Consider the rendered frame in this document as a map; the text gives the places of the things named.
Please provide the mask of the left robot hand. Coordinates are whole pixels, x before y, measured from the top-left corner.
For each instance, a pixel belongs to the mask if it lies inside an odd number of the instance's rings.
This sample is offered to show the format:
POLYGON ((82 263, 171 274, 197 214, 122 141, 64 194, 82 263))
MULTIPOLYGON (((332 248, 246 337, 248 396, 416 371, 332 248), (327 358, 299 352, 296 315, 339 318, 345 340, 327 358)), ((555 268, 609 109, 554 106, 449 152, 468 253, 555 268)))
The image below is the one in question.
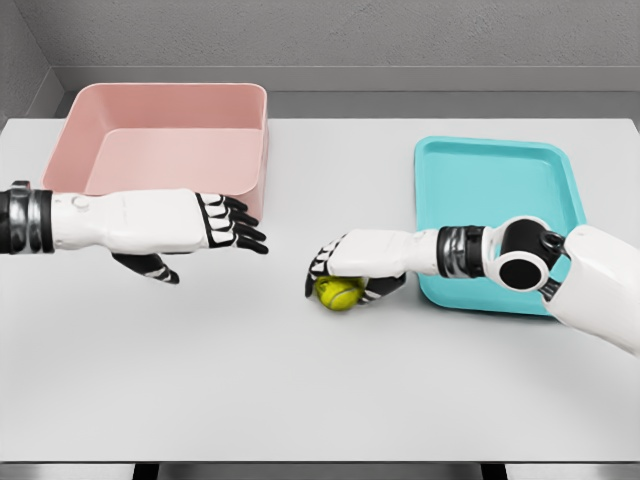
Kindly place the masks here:
POLYGON ((108 220, 106 248, 129 270, 171 285, 179 275, 161 258, 201 249, 239 248, 269 252, 259 221, 232 197, 186 189, 124 192, 108 220))

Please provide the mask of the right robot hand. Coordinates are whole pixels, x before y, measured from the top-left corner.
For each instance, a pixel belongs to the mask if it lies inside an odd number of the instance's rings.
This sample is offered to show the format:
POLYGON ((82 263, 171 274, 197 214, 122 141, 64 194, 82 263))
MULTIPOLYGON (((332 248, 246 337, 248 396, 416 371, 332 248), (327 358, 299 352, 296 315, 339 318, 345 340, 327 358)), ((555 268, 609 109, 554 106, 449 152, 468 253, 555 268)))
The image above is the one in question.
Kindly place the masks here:
POLYGON ((397 230, 352 230, 323 246, 311 260, 305 279, 309 298, 320 277, 364 280, 358 305, 379 300, 406 283, 405 247, 411 234, 397 230))

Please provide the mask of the pink basket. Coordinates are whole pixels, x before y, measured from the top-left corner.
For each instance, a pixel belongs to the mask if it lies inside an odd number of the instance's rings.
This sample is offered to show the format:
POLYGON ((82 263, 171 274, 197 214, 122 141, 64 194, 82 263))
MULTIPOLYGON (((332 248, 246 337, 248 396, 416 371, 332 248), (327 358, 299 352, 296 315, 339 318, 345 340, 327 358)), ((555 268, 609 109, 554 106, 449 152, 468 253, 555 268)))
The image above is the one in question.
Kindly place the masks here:
POLYGON ((97 83, 76 96, 41 177, 54 192, 188 188, 260 219, 268 96, 253 83, 97 83))

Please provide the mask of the blue tray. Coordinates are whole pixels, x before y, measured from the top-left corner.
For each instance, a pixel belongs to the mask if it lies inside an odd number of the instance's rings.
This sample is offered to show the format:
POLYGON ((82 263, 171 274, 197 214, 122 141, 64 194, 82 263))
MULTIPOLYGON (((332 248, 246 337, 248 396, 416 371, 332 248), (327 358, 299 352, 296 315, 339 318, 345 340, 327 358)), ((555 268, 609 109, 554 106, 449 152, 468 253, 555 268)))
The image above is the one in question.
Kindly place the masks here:
MULTIPOLYGON (((518 216, 545 221, 563 236, 586 224, 568 156, 537 142, 430 136, 414 150, 416 229, 496 228, 518 216)), ((538 292, 517 293, 486 278, 418 274, 432 303, 451 309, 542 315, 538 292)))

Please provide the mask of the yellow-green tennis ball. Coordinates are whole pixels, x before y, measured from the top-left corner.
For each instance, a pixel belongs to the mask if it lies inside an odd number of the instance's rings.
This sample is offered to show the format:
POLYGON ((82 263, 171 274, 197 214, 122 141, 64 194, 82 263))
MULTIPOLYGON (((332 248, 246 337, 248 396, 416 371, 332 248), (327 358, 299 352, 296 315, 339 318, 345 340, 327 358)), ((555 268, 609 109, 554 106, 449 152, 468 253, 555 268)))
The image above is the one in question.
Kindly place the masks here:
POLYGON ((331 311, 347 311, 358 304, 364 294, 364 280, 357 277, 324 276, 315 281, 320 303, 331 311))

